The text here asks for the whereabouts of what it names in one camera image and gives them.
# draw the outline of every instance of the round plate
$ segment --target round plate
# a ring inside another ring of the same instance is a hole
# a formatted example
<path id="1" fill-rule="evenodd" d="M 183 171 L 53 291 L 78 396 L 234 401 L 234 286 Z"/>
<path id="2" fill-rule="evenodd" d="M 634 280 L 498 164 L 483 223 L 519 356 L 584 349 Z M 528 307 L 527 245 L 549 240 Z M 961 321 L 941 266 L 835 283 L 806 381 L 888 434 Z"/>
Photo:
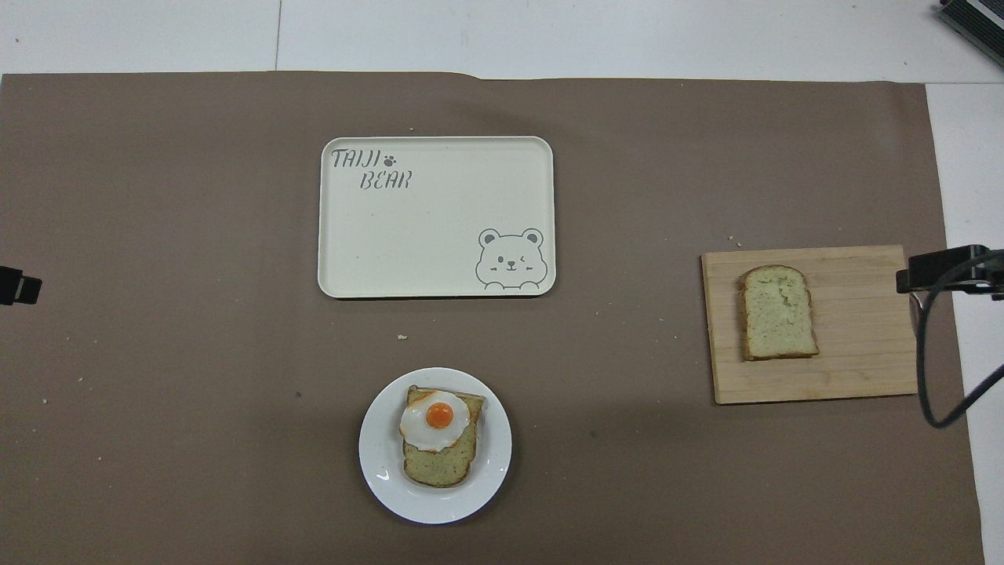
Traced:
<path id="1" fill-rule="evenodd" d="M 426 487 L 405 475 L 398 426 L 413 384 L 485 397 L 471 472 L 456 487 Z M 502 486 L 511 458 L 512 431 L 502 403 L 485 383 L 456 369 L 433 367 L 399 377 L 373 399 L 359 431 L 359 465 L 369 490 L 391 512 L 421 524 L 447 524 L 477 512 Z"/>

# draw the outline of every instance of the white plate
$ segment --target white plate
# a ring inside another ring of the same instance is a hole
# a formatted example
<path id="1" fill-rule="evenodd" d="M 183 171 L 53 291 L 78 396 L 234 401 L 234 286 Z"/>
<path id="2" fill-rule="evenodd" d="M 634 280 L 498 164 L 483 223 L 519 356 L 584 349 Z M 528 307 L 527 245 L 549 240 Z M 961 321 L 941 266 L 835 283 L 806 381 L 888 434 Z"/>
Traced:
<path id="1" fill-rule="evenodd" d="M 456 487 L 426 487 L 405 475 L 398 425 L 413 384 L 485 397 L 474 463 Z M 359 431 L 359 465 L 369 490 L 392 512 L 421 524 L 447 524 L 477 512 L 502 486 L 511 458 L 512 431 L 502 403 L 483 382 L 456 369 L 419 369 L 399 377 L 373 399 Z"/>
<path id="2" fill-rule="evenodd" d="M 554 285 L 544 139 L 338 137 L 320 162 L 317 285 L 328 296 L 538 296 Z"/>

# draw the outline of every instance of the bread topped with fried egg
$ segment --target bread topped with fried egg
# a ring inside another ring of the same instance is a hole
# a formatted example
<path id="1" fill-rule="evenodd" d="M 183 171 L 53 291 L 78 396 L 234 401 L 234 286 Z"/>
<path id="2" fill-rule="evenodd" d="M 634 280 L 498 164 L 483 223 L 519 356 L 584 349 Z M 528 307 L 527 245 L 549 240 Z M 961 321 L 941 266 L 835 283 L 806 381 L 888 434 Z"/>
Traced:
<path id="1" fill-rule="evenodd" d="M 477 453 L 484 402 L 476 394 L 409 387 L 399 428 L 405 439 L 405 475 L 437 488 L 466 479 Z"/>

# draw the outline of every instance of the egg white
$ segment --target egg white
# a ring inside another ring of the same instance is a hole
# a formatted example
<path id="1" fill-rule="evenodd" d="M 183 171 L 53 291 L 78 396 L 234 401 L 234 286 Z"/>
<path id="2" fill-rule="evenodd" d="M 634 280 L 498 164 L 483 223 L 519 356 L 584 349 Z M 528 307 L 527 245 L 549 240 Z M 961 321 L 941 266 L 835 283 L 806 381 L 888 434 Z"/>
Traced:
<path id="1" fill-rule="evenodd" d="M 437 402 L 443 402 L 453 408 L 453 421 L 440 430 L 436 430 L 426 421 L 426 411 Z M 420 452 L 435 454 L 456 445 L 460 435 L 470 422 L 471 411 L 459 396 L 437 390 L 406 406 L 398 430 L 405 437 L 405 442 L 415 446 Z"/>

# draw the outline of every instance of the fried egg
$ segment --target fried egg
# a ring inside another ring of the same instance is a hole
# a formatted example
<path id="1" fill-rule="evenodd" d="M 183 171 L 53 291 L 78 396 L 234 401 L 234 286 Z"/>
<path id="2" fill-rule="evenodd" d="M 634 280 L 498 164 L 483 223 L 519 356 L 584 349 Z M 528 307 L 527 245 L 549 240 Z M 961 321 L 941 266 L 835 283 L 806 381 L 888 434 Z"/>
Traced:
<path id="1" fill-rule="evenodd" d="M 471 411 L 456 394 L 435 390 L 405 407 L 399 432 L 420 452 L 438 453 L 455 446 L 471 422 Z"/>

